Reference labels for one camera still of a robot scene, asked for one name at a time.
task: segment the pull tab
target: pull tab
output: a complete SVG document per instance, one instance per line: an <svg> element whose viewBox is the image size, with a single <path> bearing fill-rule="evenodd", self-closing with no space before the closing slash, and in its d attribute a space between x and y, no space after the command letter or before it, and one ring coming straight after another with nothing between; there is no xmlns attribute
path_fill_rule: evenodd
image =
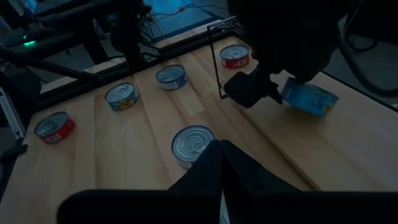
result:
<svg viewBox="0 0 398 224"><path fill-rule="evenodd" d="M162 75L162 77L160 79L161 80L166 80L168 78L170 78L170 74L169 73L165 73L165 74Z"/></svg>
<svg viewBox="0 0 398 224"><path fill-rule="evenodd" d="M126 86L123 86L123 87L119 90L120 93L124 93L125 91L127 91L127 87L126 87Z"/></svg>
<svg viewBox="0 0 398 224"><path fill-rule="evenodd" d="M192 146L192 151L197 152L197 153L201 153L203 152L203 144L201 142L197 142Z"/></svg>
<svg viewBox="0 0 398 224"><path fill-rule="evenodd" d="M233 54L232 54L232 57L233 57L234 59L237 59L237 58L239 58L240 55L241 55L241 54L239 54L239 53L233 53Z"/></svg>
<svg viewBox="0 0 398 224"><path fill-rule="evenodd" d="M38 134L44 134L46 133L48 130L50 130L52 128L51 124L45 124L44 127L38 132Z"/></svg>

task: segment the metal can lid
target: metal can lid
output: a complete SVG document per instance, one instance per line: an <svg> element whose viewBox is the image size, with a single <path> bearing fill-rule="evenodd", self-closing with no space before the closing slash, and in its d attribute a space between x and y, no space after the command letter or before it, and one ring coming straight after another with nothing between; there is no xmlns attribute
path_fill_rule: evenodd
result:
<svg viewBox="0 0 398 224"><path fill-rule="evenodd" d="M185 69L182 65L170 65L156 73L156 79L161 83L170 83L178 80L185 75Z"/></svg>
<svg viewBox="0 0 398 224"><path fill-rule="evenodd" d="M126 99L134 93L135 87L132 83L122 83L108 90L105 100L109 103L116 103Z"/></svg>
<svg viewBox="0 0 398 224"><path fill-rule="evenodd" d="M172 152L182 162L195 162L210 141L214 139L213 132L207 127L201 125L189 126L174 136Z"/></svg>
<svg viewBox="0 0 398 224"><path fill-rule="evenodd" d="M35 134L38 137L47 136L55 133L69 119L66 112L58 112L44 118L35 128Z"/></svg>
<svg viewBox="0 0 398 224"><path fill-rule="evenodd" d="M220 56L223 59L234 60L247 56L249 54L249 49L246 46L234 44L225 47L220 52Z"/></svg>

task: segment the wire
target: wire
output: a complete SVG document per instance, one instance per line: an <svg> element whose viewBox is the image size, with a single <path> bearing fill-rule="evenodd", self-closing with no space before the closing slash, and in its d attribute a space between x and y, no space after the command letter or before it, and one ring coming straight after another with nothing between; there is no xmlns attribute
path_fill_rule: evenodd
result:
<svg viewBox="0 0 398 224"><path fill-rule="evenodd" d="M362 71L361 67L354 60L353 56L351 55L351 52L347 49L345 41L341 37L340 32L337 32L335 34L335 39L337 41L338 48L343 58L346 60L354 76L367 90L369 90L371 93L383 97L395 98L398 96L398 88L386 90L376 86L375 84L369 81L367 76Z"/></svg>
<svg viewBox="0 0 398 224"><path fill-rule="evenodd" d="M356 11L354 12L353 16L351 16L351 18L349 19L349 21L346 23L345 27L344 27L344 38L345 38L345 43L351 48L353 49L356 53L363 53L363 52L367 52L368 50L372 50L373 48L375 48L377 46L377 44L380 42L380 40L373 40L373 43L369 46L369 47L365 47L363 49L357 47L354 45L354 43L352 43L352 41L349 40L349 34L347 32L348 27L351 25L351 23L354 21L356 15L358 14L359 8L362 6L363 1L359 2L358 8L356 9Z"/></svg>
<svg viewBox="0 0 398 224"><path fill-rule="evenodd" d="M165 40L166 37L165 37L165 35L163 34L162 30L160 29L159 25L157 25L157 22L156 22L156 21L154 22L154 24L155 24L155 26L157 27L157 29L159 30L160 34L162 34L163 39Z"/></svg>
<svg viewBox="0 0 398 224"><path fill-rule="evenodd" d="M215 9L228 9L227 7L219 7L219 6L216 6L216 5L196 6L196 5L194 5L194 4L187 4L186 6L179 7L178 11L177 11L177 12L174 12L174 13L168 13L168 14L167 14L167 13L155 12L155 13L152 13L152 15L153 15L153 16L162 16L161 18L158 18L158 19L154 20L154 22L159 22L159 21L162 20L162 19L175 16L175 15L177 15L177 14L183 12L183 11L186 10L186 9L195 9L195 8L203 8L203 7L213 7L213 8L215 8Z"/></svg>
<svg viewBox="0 0 398 224"><path fill-rule="evenodd" d="M150 34L152 34L152 42L154 41L154 39L155 39L155 34L154 34L154 31L152 30L152 27L150 26L150 24L149 24L149 21L147 20L147 23L148 23L148 26L145 26L145 24L144 24L144 26L145 26L145 28L146 29L148 29L149 28L149 30L150 30Z"/></svg>

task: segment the tin can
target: tin can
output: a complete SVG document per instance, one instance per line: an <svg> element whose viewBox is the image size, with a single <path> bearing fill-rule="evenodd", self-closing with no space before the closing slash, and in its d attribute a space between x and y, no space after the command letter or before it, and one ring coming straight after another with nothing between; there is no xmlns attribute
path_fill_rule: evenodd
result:
<svg viewBox="0 0 398 224"><path fill-rule="evenodd" d="M58 112L44 118L34 132L43 142L52 144L68 137L75 126L75 122L66 112Z"/></svg>
<svg viewBox="0 0 398 224"><path fill-rule="evenodd" d="M310 114L324 116L338 101L338 96L312 84L301 85L289 77L281 93L290 105Z"/></svg>
<svg viewBox="0 0 398 224"><path fill-rule="evenodd" d="M188 126L179 131L172 141L172 152L177 162L189 169L206 149L211 140L214 140L213 132L201 125Z"/></svg>
<svg viewBox="0 0 398 224"><path fill-rule="evenodd" d="M249 63L249 49L239 44L230 45L221 50L220 57L225 68L241 68Z"/></svg>
<svg viewBox="0 0 398 224"><path fill-rule="evenodd" d="M138 98L138 91L132 83L118 84L105 94L105 100L114 111L122 111L131 107Z"/></svg>
<svg viewBox="0 0 398 224"><path fill-rule="evenodd" d="M163 90L176 90L187 83L187 74L181 65L170 65L156 74L156 79Z"/></svg>

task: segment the wooden board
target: wooden board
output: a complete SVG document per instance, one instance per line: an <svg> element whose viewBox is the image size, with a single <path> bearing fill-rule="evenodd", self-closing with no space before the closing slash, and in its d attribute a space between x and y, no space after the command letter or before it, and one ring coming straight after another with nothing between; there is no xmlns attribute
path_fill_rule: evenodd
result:
<svg viewBox="0 0 398 224"><path fill-rule="evenodd" d="M186 38L189 38L189 37L193 37L194 35L197 35L197 34L201 34L201 33L205 32L207 30L207 26L208 25L211 25L211 24L213 24L215 22L219 22L219 21L220 20L217 20L217 21L214 21L214 22L210 22L210 23L205 24L203 26L200 26L200 27L194 28L192 30L186 31L186 32L184 32L182 34L170 37L170 38L168 38L166 40L161 40L160 42L156 43L155 46L158 47L158 48L162 48L162 47L165 47L167 45L174 44L174 43L176 43L176 42L178 42L180 40L183 40L183 39L186 39ZM98 65L95 65L95 66L93 66L91 68L87 68L84 71L85 72L90 72L90 73L97 73L97 72L100 72L100 71L105 70L107 68L111 68L111 67L113 67L115 65L123 63L125 61L126 61L126 59L124 57L123 58L115 58L115 59L112 59L112 60L110 60L108 62L104 62L104 63L98 64ZM71 83L71 82L74 82L75 80L76 80L76 78L62 77L62 78L60 78L58 80L55 80L53 82L50 82L50 83L47 83L47 84L43 85L40 93L45 93L46 91L50 91L50 90L53 90L53 89L58 88L60 86L66 85L66 84Z"/></svg>
<svg viewBox="0 0 398 224"><path fill-rule="evenodd" d="M237 42L222 40L216 50ZM34 114L24 140L28 151L17 159L0 204L0 223L54 223L62 200L80 190L169 188L186 172L173 158L172 138L191 124L208 126L282 179L312 189L231 100L217 96L214 71L204 60L209 55L207 46ZM189 82L163 91L155 74L174 63L185 67ZM122 82L135 83L141 99L115 113L104 95ZM33 130L57 111L66 111L76 129L49 146Z"/></svg>
<svg viewBox="0 0 398 224"><path fill-rule="evenodd" d="M398 190L398 114L325 74L311 83L340 97L324 118L269 98L243 113L318 189Z"/></svg>

